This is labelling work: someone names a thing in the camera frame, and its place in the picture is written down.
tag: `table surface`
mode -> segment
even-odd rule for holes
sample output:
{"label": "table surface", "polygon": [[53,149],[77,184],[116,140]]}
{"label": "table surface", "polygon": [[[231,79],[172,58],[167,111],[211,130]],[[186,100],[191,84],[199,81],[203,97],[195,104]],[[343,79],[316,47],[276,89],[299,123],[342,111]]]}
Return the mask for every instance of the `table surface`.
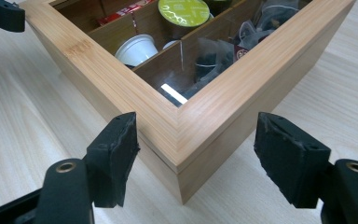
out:
{"label": "table surface", "polygon": [[[358,1],[321,59],[273,110],[358,160]],[[31,27],[0,30],[0,205],[42,186],[48,167],[82,158],[106,121],[51,60]],[[124,207],[94,209],[96,223],[321,223],[295,209],[267,177],[252,133],[181,205],[137,159]]]}

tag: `capsule lid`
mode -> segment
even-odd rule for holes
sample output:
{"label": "capsule lid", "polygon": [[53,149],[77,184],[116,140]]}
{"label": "capsule lid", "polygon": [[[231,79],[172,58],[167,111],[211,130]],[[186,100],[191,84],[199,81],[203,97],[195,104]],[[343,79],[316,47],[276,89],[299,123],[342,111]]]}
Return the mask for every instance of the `capsule lid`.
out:
{"label": "capsule lid", "polygon": [[210,16],[202,0],[159,0],[158,10],[167,21],[185,27],[200,26]]}

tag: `bamboo box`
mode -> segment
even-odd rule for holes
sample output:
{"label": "bamboo box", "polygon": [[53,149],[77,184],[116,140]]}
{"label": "bamboo box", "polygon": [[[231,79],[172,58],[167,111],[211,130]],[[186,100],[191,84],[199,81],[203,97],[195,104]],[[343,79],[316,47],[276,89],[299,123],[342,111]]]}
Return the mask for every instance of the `bamboo box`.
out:
{"label": "bamboo box", "polygon": [[[255,129],[257,113],[271,111],[315,65],[354,2],[303,0],[293,18],[176,106],[160,93],[167,71],[181,88],[191,86],[198,39],[230,41],[244,21],[257,18],[263,1],[234,0],[166,49],[169,29],[157,0],[98,25],[104,13],[138,1],[28,0],[21,8],[56,64],[107,121],[137,113],[140,157],[181,203]],[[114,55],[139,34],[154,38],[158,54],[130,69]]]}

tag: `black clamp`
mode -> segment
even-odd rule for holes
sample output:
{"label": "black clamp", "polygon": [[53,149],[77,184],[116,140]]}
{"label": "black clamp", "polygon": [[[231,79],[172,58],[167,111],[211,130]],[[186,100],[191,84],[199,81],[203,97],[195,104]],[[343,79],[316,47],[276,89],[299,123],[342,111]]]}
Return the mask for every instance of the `black clamp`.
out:
{"label": "black clamp", "polygon": [[25,11],[16,3],[0,0],[0,28],[10,32],[24,32]]}
{"label": "black clamp", "polygon": [[42,189],[0,207],[0,223],[93,223],[96,207],[123,206],[126,183],[139,151],[135,113],[112,119],[83,160],[51,165]]}
{"label": "black clamp", "polygon": [[324,201],[324,224],[358,223],[358,161],[331,164],[331,149],[289,120],[259,113],[255,153],[267,175],[296,208]]}

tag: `plastic bag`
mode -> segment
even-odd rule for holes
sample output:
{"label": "plastic bag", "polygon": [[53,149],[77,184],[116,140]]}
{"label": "plastic bag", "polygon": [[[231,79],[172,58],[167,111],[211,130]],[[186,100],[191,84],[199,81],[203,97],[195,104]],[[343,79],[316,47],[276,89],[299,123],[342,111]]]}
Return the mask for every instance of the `plastic bag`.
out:
{"label": "plastic bag", "polygon": [[299,0],[267,0],[261,8],[256,30],[276,30],[299,11]]}
{"label": "plastic bag", "polygon": [[251,21],[245,21],[242,25],[240,30],[235,35],[232,43],[234,45],[239,45],[240,42],[248,35],[252,35],[256,33],[255,26]]}
{"label": "plastic bag", "polygon": [[195,82],[210,73],[216,67],[218,43],[216,41],[199,38],[200,55],[196,60]]}
{"label": "plastic bag", "polygon": [[267,30],[267,31],[261,31],[256,32],[251,35],[247,35],[239,44],[239,46],[251,50],[254,48],[257,44],[259,44],[262,40],[264,40],[267,36],[272,34],[273,30]]}

